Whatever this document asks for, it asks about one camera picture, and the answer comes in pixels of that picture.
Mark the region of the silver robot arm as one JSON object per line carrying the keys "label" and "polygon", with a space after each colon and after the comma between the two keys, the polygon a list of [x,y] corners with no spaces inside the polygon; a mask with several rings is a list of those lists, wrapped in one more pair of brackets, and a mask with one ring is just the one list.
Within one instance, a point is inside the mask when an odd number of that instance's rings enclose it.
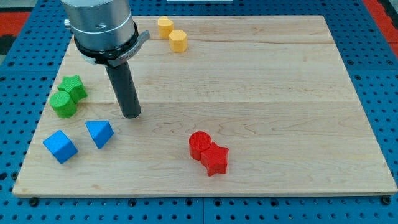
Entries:
{"label": "silver robot arm", "polygon": [[139,32],[128,0],[61,0],[65,27],[74,35],[83,58],[105,66],[121,112],[136,118],[141,106],[128,60],[150,39]]}

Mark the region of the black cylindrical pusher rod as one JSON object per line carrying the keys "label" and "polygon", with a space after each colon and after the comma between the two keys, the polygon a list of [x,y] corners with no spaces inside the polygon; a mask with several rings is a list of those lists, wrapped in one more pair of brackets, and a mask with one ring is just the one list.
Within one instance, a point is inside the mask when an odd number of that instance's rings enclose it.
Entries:
{"label": "black cylindrical pusher rod", "polygon": [[116,67],[106,66],[106,71],[123,116],[129,119],[138,117],[141,106],[129,64],[125,62]]}

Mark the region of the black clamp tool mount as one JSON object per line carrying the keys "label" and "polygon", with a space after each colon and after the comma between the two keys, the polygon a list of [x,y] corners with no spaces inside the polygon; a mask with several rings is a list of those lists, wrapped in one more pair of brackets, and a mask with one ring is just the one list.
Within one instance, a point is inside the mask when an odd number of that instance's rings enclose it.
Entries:
{"label": "black clamp tool mount", "polygon": [[109,32],[84,33],[82,37],[75,36],[75,44],[82,57],[89,63],[102,64],[108,67],[118,67],[135,56],[145,41],[150,39],[150,32],[138,32],[135,22],[132,23],[132,34],[127,40],[121,40],[123,32],[113,29]]}

